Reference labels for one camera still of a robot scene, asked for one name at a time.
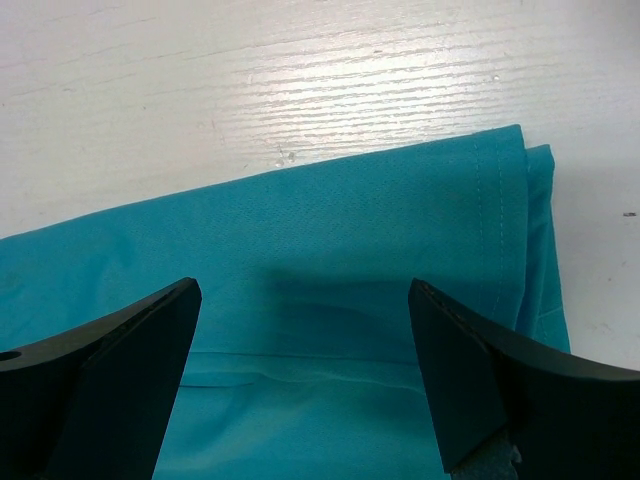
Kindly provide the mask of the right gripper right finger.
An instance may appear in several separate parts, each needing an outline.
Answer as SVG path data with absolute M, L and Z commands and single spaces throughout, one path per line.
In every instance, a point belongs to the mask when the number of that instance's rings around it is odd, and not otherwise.
M 453 479 L 635 479 L 639 374 L 487 320 L 430 284 L 408 295 L 444 471 Z

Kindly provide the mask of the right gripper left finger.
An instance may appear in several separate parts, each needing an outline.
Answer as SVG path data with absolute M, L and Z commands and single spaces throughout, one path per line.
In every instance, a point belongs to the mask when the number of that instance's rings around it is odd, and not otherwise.
M 201 302 L 197 281 L 184 278 L 2 352 L 2 478 L 151 478 Z

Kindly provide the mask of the teal t-shirt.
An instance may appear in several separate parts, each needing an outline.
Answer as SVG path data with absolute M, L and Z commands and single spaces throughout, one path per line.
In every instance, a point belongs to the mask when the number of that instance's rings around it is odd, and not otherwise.
M 410 284 L 567 350 L 553 171 L 513 125 L 9 237 L 1 344 L 192 277 L 202 307 L 156 478 L 440 479 Z

